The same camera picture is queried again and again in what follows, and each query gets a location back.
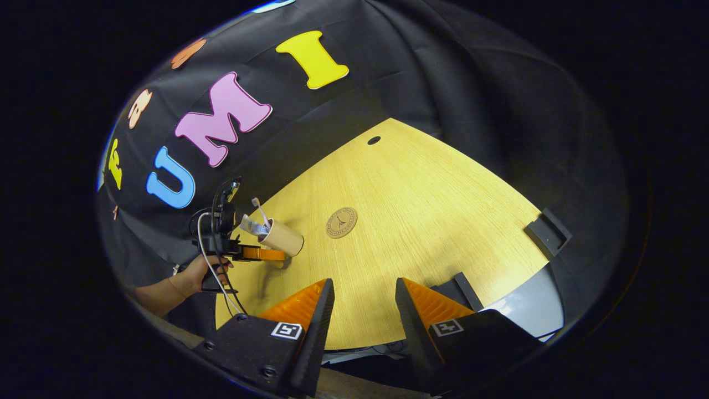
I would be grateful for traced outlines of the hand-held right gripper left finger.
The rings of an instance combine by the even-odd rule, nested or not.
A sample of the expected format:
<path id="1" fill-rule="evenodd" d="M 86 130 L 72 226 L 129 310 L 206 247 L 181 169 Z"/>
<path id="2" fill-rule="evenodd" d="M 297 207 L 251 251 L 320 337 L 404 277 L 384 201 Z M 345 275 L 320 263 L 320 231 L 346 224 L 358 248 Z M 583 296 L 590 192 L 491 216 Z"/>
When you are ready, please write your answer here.
<path id="1" fill-rule="evenodd" d="M 334 301 L 322 279 L 259 316 L 234 316 L 193 352 L 258 396 L 314 397 Z"/>

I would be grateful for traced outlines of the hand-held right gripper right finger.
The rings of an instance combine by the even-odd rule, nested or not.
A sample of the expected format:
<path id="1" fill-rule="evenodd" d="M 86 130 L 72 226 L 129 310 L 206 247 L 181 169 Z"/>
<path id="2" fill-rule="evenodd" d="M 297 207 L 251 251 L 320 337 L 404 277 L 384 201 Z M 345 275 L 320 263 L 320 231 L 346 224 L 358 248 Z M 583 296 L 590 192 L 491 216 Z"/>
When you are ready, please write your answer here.
<path id="1" fill-rule="evenodd" d="M 433 395 L 485 386 L 543 349 L 498 310 L 473 311 L 407 278 L 395 302 L 420 388 Z"/>

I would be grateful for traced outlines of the beige cup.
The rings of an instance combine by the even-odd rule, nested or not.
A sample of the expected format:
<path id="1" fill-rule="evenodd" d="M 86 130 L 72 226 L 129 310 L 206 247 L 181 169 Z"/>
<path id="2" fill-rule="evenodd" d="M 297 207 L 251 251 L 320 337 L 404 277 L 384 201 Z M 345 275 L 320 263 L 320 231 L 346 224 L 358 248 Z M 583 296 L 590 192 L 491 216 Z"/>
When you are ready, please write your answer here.
<path id="1" fill-rule="evenodd" d="M 268 221 L 271 225 L 269 232 L 263 238 L 259 237 L 257 241 L 266 247 L 280 250 L 289 257 L 299 255 L 304 247 L 304 236 L 275 219 L 268 219 Z"/>

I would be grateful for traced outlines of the white toothpaste tube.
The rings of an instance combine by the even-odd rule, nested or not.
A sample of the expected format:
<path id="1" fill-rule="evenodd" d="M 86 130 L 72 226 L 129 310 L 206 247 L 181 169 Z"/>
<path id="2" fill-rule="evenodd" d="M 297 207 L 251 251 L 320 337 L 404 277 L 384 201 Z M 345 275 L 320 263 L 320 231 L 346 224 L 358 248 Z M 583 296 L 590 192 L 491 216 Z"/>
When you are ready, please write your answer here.
<path id="1" fill-rule="evenodd" d="M 267 224 L 259 224 L 256 220 L 251 219 L 247 214 L 243 215 L 239 227 L 241 230 L 244 230 L 255 237 L 266 237 L 271 230 Z"/>

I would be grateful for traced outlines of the round cork coaster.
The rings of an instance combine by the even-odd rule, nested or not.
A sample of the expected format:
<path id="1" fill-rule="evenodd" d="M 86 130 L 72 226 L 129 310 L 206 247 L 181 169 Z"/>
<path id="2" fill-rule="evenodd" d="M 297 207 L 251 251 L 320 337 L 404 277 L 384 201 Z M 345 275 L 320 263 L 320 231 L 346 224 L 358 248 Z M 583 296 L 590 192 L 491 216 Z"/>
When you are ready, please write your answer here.
<path id="1" fill-rule="evenodd" d="M 333 212 L 326 222 L 326 233 L 330 238 L 346 237 L 355 228 L 358 214 L 355 208 L 342 207 Z"/>

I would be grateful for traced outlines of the wooden desktop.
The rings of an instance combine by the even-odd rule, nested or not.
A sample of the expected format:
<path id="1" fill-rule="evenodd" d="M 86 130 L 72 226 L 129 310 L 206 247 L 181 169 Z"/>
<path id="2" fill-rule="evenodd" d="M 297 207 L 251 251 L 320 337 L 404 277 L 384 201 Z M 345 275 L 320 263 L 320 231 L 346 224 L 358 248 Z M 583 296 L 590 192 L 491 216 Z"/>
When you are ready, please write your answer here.
<path id="1" fill-rule="evenodd" d="M 330 238 L 342 207 L 358 220 Z M 395 285 L 430 287 L 463 273 L 483 306 L 547 265 L 523 229 L 539 209 L 511 185 L 442 141 L 388 119 L 349 141 L 263 204 L 304 236 L 285 263 L 237 262 L 229 278 L 250 315 L 330 278 L 335 301 L 326 349 L 404 339 Z"/>

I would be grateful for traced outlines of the black backdrop cloth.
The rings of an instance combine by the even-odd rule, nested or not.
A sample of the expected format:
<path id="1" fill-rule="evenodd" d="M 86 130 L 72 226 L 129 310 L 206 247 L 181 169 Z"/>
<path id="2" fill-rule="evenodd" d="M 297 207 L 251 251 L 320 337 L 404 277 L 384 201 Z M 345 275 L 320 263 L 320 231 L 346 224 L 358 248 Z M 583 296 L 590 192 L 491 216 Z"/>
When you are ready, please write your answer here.
<path id="1" fill-rule="evenodd" d="M 628 188 L 613 134 L 565 69 L 443 0 L 285 0 L 168 56 L 129 96 L 106 149 L 100 230 L 121 297 L 201 256 L 190 218 L 242 177 L 238 214 L 365 131 L 395 119 L 471 157 L 553 212 L 572 240 L 484 310 L 533 334 L 577 328 L 623 247 Z M 113 210 L 119 207 L 117 220 Z M 159 318 L 205 336 L 223 294 Z"/>

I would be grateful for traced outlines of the black desk bracket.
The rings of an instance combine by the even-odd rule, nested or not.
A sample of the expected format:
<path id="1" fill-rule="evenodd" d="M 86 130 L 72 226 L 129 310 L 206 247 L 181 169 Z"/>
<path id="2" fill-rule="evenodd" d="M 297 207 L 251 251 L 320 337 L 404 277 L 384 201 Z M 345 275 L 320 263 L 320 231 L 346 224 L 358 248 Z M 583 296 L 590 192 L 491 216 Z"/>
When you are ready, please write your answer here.
<path id="1" fill-rule="evenodd" d="M 523 231 L 547 260 L 557 257 L 573 237 L 560 218 L 548 208 L 544 208 Z"/>

